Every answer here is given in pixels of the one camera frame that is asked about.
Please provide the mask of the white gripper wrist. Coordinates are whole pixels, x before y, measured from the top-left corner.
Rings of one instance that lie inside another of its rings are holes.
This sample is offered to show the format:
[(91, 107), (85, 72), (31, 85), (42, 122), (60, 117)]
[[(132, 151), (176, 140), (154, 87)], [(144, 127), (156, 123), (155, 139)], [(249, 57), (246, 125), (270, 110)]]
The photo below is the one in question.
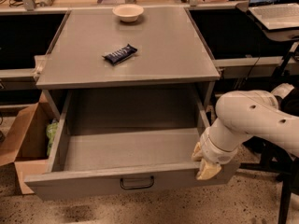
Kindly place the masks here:
[(221, 171), (220, 164), (229, 163), (236, 153), (237, 149), (224, 151), (217, 147), (210, 137), (210, 128), (206, 128), (200, 136), (200, 143), (196, 143), (192, 153), (192, 160), (200, 161), (196, 179), (208, 180), (216, 176)]

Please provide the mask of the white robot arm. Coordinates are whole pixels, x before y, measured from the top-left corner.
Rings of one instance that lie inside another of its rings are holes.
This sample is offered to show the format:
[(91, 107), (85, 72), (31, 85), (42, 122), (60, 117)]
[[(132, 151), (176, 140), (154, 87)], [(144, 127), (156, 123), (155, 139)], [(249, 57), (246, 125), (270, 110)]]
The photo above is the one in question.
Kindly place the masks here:
[(199, 163), (195, 178), (216, 176), (239, 145), (256, 136), (299, 157), (298, 88), (283, 83), (272, 91), (230, 91), (216, 103), (217, 118), (195, 145), (192, 160)]

